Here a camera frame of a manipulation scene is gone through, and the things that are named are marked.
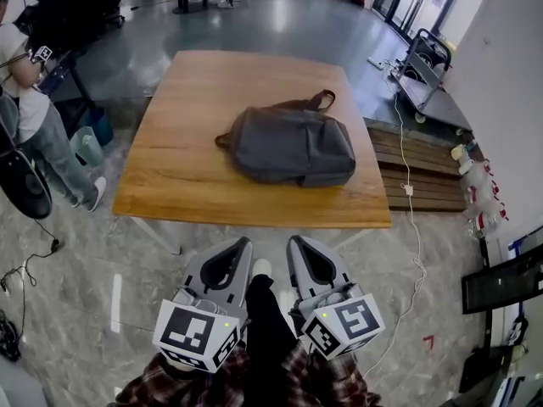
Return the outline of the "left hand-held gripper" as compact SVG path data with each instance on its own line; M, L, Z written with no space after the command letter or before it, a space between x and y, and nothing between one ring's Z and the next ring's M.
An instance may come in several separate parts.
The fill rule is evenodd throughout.
M153 344L176 365L216 373L241 341L253 244L226 240L191 258L183 285L160 307Z

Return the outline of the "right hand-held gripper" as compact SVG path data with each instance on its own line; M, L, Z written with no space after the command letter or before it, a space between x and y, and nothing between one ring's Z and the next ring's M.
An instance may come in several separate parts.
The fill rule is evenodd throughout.
M350 354L384 331L374 297L351 281L341 257L331 248L301 235L287 244L291 286L299 291L334 287L301 299L289 311L299 337L326 360Z

